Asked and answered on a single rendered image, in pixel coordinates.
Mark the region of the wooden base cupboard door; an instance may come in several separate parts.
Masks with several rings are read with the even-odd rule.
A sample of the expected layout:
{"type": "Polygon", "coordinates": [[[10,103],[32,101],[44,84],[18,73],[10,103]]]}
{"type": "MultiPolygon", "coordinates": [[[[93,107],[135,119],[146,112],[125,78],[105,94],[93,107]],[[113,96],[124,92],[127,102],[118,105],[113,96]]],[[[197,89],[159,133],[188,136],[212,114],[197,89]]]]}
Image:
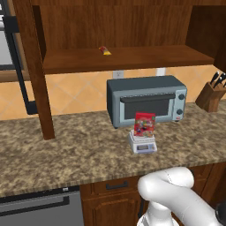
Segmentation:
{"type": "Polygon", "coordinates": [[[137,191],[82,200],[84,226],[137,226],[137,191]]]}

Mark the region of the red cereal box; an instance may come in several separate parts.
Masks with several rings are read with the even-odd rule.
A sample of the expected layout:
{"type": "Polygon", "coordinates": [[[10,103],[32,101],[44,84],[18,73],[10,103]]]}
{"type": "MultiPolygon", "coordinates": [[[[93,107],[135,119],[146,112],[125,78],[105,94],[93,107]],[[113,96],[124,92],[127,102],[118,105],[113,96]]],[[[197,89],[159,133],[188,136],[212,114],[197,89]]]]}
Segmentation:
{"type": "Polygon", "coordinates": [[[137,112],[135,115],[134,135],[152,138],[155,128],[155,113],[137,112]]]}

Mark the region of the wooden knife block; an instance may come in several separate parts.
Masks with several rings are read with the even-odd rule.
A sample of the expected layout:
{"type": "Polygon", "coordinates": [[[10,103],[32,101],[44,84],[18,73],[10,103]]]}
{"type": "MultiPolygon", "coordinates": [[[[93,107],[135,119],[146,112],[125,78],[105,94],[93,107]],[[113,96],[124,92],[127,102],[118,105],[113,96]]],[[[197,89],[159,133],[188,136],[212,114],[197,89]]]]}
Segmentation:
{"type": "Polygon", "coordinates": [[[226,94],[226,87],[218,84],[216,88],[207,82],[197,97],[195,103],[206,112],[216,112],[218,110],[219,101],[226,94]]]}

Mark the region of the wooden base cupboard run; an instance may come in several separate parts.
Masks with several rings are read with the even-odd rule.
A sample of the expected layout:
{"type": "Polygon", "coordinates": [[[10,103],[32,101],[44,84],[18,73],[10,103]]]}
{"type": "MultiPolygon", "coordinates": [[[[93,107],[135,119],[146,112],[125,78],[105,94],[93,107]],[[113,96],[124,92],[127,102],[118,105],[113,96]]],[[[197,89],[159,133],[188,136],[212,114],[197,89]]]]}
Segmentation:
{"type": "Polygon", "coordinates": [[[193,190],[211,207],[226,200],[226,162],[190,167],[193,190]]]}

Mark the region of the silver black appliance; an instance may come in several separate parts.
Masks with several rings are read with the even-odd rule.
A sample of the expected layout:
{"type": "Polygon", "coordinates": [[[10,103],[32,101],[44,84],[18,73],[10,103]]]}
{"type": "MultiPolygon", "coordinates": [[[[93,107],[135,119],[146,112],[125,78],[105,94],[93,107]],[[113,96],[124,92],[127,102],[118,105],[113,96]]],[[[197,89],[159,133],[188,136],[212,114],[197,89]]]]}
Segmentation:
{"type": "Polygon", "coordinates": [[[23,79],[22,71],[21,71],[21,60],[19,59],[19,52],[17,50],[17,44],[13,35],[19,32],[18,22],[15,16],[10,15],[9,6],[7,4],[7,0],[0,0],[0,5],[2,9],[0,10],[0,15],[3,16],[3,26],[0,28],[1,31],[4,31],[6,41],[8,44],[8,48],[11,55],[12,64],[14,65],[14,69],[16,70],[20,90],[23,96],[23,100],[26,107],[26,113],[28,115],[37,114],[37,108],[35,101],[29,101],[25,86],[25,81],[23,79]]]}

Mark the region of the open wooden wall cabinet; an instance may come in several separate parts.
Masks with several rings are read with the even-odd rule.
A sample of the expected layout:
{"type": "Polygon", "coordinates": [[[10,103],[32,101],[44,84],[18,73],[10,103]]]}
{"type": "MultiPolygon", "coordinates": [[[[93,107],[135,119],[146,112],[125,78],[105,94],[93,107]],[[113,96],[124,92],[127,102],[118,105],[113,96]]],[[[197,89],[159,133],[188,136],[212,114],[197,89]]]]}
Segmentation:
{"type": "Polygon", "coordinates": [[[226,72],[226,0],[32,0],[32,5],[41,10],[47,74],[204,64],[226,72]]]}

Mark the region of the silver dishwasher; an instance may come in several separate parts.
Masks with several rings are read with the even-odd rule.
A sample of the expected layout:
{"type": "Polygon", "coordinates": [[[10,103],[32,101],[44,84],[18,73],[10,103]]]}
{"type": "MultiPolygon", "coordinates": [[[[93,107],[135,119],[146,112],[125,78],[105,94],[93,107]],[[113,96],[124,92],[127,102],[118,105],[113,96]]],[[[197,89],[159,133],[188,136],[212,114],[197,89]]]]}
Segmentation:
{"type": "Polygon", "coordinates": [[[84,226],[78,185],[0,198],[0,212],[61,202],[65,196],[69,205],[0,216],[0,226],[84,226]]]}

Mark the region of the white digital scale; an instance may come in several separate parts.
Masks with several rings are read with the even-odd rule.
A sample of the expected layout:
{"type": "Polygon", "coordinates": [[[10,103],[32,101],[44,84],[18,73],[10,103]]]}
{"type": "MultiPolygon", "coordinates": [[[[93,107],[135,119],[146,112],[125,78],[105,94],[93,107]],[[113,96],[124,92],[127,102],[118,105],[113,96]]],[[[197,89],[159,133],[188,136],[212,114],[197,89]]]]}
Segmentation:
{"type": "Polygon", "coordinates": [[[157,145],[155,143],[155,137],[140,137],[134,135],[134,130],[131,130],[128,134],[128,141],[131,150],[135,154],[149,154],[157,151],[157,145]]]}

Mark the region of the red yellow snack bar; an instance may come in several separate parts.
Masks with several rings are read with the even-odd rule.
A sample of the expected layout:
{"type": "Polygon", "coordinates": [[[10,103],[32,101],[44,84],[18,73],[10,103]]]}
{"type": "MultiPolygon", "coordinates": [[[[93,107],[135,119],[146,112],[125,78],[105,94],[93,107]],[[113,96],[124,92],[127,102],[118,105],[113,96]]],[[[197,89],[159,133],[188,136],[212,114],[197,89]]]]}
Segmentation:
{"type": "Polygon", "coordinates": [[[99,50],[102,52],[102,54],[103,54],[104,56],[111,56],[111,53],[109,52],[109,50],[108,50],[106,47],[101,46],[101,47],[99,48],[99,50]]]}

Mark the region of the wooden cabinet door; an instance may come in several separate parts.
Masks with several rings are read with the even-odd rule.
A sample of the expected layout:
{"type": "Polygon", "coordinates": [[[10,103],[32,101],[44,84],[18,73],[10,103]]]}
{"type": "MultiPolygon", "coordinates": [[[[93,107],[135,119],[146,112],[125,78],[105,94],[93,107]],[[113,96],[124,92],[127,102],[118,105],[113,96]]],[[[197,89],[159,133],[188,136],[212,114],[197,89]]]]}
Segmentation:
{"type": "Polygon", "coordinates": [[[54,139],[54,127],[49,106],[43,60],[46,55],[46,42],[39,6],[32,0],[12,0],[19,25],[26,65],[29,72],[35,103],[44,139],[54,139]]]}

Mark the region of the grey toaster oven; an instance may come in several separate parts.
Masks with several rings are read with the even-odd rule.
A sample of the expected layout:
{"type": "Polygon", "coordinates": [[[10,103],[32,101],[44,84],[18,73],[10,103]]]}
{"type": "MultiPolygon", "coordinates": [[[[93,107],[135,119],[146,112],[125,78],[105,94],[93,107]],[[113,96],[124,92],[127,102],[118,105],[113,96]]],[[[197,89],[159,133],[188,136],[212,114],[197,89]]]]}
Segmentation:
{"type": "Polygon", "coordinates": [[[134,125],[137,112],[155,113],[155,122],[184,118],[187,87],[172,75],[107,80],[107,110],[115,128],[134,125]]]}

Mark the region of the wooden drawer front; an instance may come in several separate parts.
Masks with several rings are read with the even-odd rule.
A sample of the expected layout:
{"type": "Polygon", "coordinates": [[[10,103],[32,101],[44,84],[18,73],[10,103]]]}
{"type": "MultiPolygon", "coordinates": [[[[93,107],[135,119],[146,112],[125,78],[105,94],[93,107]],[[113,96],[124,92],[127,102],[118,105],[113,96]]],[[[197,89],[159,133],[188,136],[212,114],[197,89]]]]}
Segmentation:
{"type": "Polygon", "coordinates": [[[96,195],[105,195],[105,194],[115,193],[115,192],[136,190],[138,180],[139,180],[139,176],[135,176],[135,177],[124,177],[124,178],[118,178],[113,180],[81,185],[79,187],[81,198],[86,199],[96,195]],[[115,190],[106,190],[106,184],[118,185],[118,184],[122,184],[124,181],[128,182],[128,187],[115,189],[115,190]]]}

